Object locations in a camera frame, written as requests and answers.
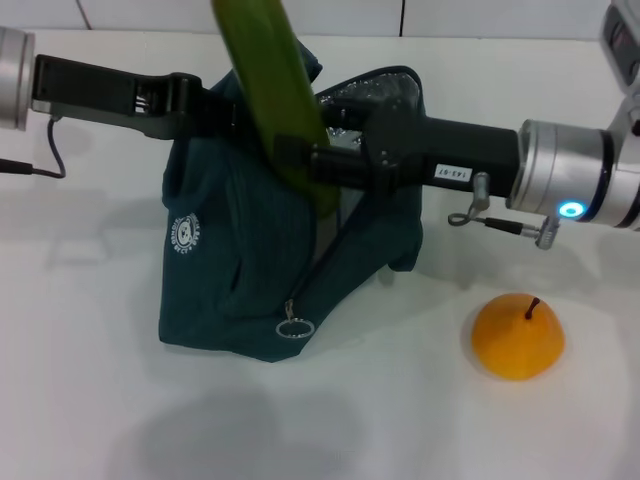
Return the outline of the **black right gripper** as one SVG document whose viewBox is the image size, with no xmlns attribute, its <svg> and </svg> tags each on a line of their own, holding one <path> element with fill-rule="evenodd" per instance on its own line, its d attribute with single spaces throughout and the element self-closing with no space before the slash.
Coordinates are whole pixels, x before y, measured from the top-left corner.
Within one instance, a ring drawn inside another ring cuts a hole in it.
<svg viewBox="0 0 640 480">
<path fill-rule="evenodd" d="M 491 195 L 511 193 L 520 165 L 515 131 L 428 117 L 399 99 L 374 110 L 374 102 L 320 107 L 329 130 L 362 131 L 368 120 L 363 153 L 278 135 L 274 159 L 304 170 L 313 183 L 375 194 L 422 185 L 470 192 L 477 173 L 489 175 Z"/>
</svg>

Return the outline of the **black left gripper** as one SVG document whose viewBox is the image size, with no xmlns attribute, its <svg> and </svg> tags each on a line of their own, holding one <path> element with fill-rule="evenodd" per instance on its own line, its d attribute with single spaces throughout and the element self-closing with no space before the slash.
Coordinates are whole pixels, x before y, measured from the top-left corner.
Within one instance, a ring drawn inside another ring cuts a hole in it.
<svg viewBox="0 0 640 480">
<path fill-rule="evenodd" d="M 32 109 L 159 140 L 236 138 L 250 131 L 239 89 L 205 91 L 193 75 L 139 75 L 47 55 L 35 60 Z"/>
</svg>

